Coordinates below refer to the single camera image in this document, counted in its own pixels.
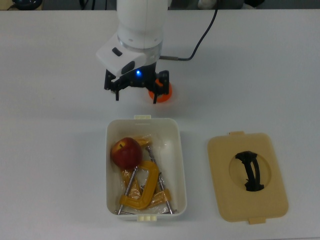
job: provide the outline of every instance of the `table surface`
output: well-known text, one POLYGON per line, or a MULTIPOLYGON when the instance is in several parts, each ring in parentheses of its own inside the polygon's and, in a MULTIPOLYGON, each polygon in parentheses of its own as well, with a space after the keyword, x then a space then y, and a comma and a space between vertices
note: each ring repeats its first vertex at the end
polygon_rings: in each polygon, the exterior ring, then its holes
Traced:
MULTIPOLYGON (((188 57, 213 11, 170 11, 164 55, 188 57)), ((104 90, 96 51, 114 11, 0 14, 2 239, 320 238, 320 10, 221 10, 192 61, 160 60, 173 96, 104 90), (127 222, 106 207, 106 127, 134 115, 176 120, 188 206, 170 221, 127 222), (289 202, 265 224, 222 219, 207 144, 232 131, 272 139, 289 202)))

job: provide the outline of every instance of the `white plastic container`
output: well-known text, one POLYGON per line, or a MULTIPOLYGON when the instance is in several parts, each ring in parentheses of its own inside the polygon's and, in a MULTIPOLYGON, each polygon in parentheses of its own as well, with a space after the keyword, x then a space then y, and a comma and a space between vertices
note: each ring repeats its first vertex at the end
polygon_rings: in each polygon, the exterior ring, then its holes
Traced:
MULTIPOLYGON (((148 152, 143 160, 149 158, 148 152)), ((181 215, 187 207, 184 163, 181 148, 180 132, 177 123, 170 118, 151 119, 138 116, 135 119, 112 121, 106 134, 106 205, 108 210, 123 220, 156 221, 171 219, 181 215), (111 147, 120 139, 134 136, 151 136, 152 151, 159 171, 162 173, 165 187, 169 189, 172 208, 175 214, 155 214, 151 209, 136 211, 136 214, 117 215, 120 208, 120 197, 124 194, 119 168, 110 159, 111 147)))

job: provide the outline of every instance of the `container lid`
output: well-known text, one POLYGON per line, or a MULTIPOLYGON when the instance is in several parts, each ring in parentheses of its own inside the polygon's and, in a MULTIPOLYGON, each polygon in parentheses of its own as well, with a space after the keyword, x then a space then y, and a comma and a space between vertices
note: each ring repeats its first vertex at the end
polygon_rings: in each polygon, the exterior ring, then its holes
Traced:
POLYGON ((271 139, 264 133, 231 132, 207 146, 215 196, 228 222, 265 223, 288 211, 271 139))

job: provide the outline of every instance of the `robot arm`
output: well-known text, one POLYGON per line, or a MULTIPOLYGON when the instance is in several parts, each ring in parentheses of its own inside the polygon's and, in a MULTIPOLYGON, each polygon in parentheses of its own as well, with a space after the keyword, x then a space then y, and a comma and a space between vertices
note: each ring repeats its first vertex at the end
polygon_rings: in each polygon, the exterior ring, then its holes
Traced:
POLYGON ((115 92, 116 100, 119 90, 128 86, 153 92, 153 103, 158 95, 169 93, 169 72, 155 70, 171 1, 117 0, 117 32, 96 53, 106 68, 105 89, 115 92))

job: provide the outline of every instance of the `apple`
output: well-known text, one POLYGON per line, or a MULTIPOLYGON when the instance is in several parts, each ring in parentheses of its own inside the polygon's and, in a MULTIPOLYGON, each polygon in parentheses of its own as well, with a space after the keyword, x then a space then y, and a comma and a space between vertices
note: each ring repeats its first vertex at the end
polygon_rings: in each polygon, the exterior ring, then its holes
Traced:
POLYGON ((131 170, 142 161, 142 149, 139 143, 131 137, 125 137, 116 142, 110 151, 112 161, 121 169, 131 170))

